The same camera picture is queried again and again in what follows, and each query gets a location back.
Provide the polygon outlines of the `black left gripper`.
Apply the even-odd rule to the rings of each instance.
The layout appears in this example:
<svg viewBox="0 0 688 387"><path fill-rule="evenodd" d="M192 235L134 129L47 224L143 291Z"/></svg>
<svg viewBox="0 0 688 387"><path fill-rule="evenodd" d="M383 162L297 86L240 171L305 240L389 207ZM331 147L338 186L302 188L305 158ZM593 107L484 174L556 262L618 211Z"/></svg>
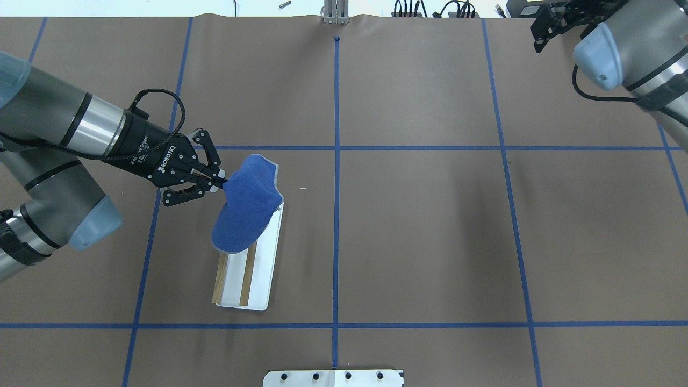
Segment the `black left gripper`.
<svg viewBox="0 0 688 387"><path fill-rule="evenodd" d="M124 127L110 156L145 152L169 137L167 130L138 117L130 110L124 110L124 118ZM211 180L200 180L182 187L189 181L188 178L192 173L192 167L184 164L184 161L192 161L192 157L196 155L191 142L201 147L205 154L203 167L197 168L197 171ZM206 193L217 192L222 189L226 181L226 172L221 169L221 159L210 133L205 129L197 128L191 134L191 142L184 135L177 134L157 151L132 159L110 161L110 165L141 178L150 178L155 186L162 187L161 204L163 206L181 205L203 198Z"/></svg>

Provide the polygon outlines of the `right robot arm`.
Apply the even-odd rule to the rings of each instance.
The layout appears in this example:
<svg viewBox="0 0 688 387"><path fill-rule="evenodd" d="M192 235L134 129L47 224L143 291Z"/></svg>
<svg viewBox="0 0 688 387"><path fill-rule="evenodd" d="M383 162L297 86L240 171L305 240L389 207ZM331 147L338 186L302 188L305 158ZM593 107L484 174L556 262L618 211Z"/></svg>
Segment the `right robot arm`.
<svg viewBox="0 0 688 387"><path fill-rule="evenodd" d="M575 46L578 69L602 90L622 86L687 147L686 1L629 1Z"/></svg>

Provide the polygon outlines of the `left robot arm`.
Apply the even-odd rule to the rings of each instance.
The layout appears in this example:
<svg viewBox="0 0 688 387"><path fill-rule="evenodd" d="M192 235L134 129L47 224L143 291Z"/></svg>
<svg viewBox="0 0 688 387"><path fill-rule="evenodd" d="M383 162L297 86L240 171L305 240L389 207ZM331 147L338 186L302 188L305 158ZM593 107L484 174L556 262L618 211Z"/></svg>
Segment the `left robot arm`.
<svg viewBox="0 0 688 387"><path fill-rule="evenodd" d="M120 212L84 160L146 179L164 206L227 181L209 133L180 132L186 110L172 91L142 90L121 109L6 52L1 71L2 164L30 197L2 210L2 280L64 245L85 250L120 228Z"/></svg>

